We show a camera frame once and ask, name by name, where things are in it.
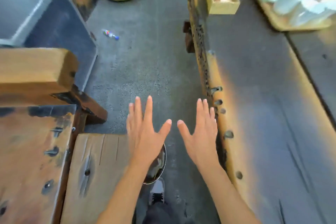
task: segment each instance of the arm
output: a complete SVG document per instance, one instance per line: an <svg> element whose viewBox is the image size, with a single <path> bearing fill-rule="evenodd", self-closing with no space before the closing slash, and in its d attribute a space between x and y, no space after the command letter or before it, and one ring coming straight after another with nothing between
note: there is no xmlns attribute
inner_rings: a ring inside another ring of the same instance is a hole
<svg viewBox="0 0 336 224"><path fill-rule="evenodd" d="M182 120L177 126L183 137L188 155L196 164L208 186L221 223L260 224L220 166L216 151L217 122L214 108L207 100L197 101L196 127L193 135Z"/></svg>
<svg viewBox="0 0 336 224"><path fill-rule="evenodd" d="M158 133L154 132L153 100L147 99L145 115L142 118L141 101L135 98L135 104L129 104L126 128L130 149L130 163L123 177L97 221L97 224L131 223L135 205L145 180L149 166L161 151L170 131L171 120L167 120Z"/></svg>

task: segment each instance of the person's right hand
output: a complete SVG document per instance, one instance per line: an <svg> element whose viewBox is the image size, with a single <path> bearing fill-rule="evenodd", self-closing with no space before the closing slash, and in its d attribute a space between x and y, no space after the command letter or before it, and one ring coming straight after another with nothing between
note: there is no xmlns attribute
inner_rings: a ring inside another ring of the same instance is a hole
<svg viewBox="0 0 336 224"><path fill-rule="evenodd" d="M183 137L187 153L198 169L207 167L213 161L218 162L216 151L217 122L215 110L210 108L206 99L198 99L196 113L196 127L191 135L186 124L179 120L177 126Z"/></svg>

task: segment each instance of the forearm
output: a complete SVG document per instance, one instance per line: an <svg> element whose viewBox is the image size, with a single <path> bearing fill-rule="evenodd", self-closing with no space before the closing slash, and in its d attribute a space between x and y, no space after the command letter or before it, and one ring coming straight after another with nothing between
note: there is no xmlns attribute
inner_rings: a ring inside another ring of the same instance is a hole
<svg viewBox="0 0 336 224"><path fill-rule="evenodd" d="M131 223L147 166L131 161L125 174L117 184L107 208L98 218L97 224Z"/></svg>
<svg viewBox="0 0 336 224"><path fill-rule="evenodd" d="M208 186L221 223L261 223L243 201L218 162L199 170Z"/></svg>

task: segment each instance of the live edge wood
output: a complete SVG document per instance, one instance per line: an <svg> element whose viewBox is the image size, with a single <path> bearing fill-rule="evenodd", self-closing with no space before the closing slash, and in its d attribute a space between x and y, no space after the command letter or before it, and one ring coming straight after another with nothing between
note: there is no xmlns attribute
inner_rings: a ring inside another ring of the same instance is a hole
<svg viewBox="0 0 336 224"><path fill-rule="evenodd" d="M126 135L80 134L71 161L61 224L95 224L128 159Z"/></svg>
<svg viewBox="0 0 336 224"><path fill-rule="evenodd" d="M76 56L57 48L0 49L0 93L52 94L71 90Z"/></svg>
<svg viewBox="0 0 336 224"><path fill-rule="evenodd" d="M75 138L75 105L0 108L0 223L57 224Z"/></svg>

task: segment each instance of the hand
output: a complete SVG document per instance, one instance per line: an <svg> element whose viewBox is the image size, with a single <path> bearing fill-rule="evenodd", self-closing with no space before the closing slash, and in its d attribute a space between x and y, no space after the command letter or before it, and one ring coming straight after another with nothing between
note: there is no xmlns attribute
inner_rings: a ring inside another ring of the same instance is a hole
<svg viewBox="0 0 336 224"><path fill-rule="evenodd" d="M198 169L208 167L213 161L218 162L216 151L217 122L215 110L210 108L206 99L198 99L196 112L196 127L193 135L190 134L186 124L179 120L178 129L183 137L187 153Z"/></svg>
<svg viewBox="0 0 336 224"><path fill-rule="evenodd" d="M126 128L131 160L145 165L148 168L160 153L171 128L171 120L167 120L160 131L155 133L152 117L153 99L151 96L147 99L145 115L143 118L140 98L135 98L135 104L129 104Z"/></svg>

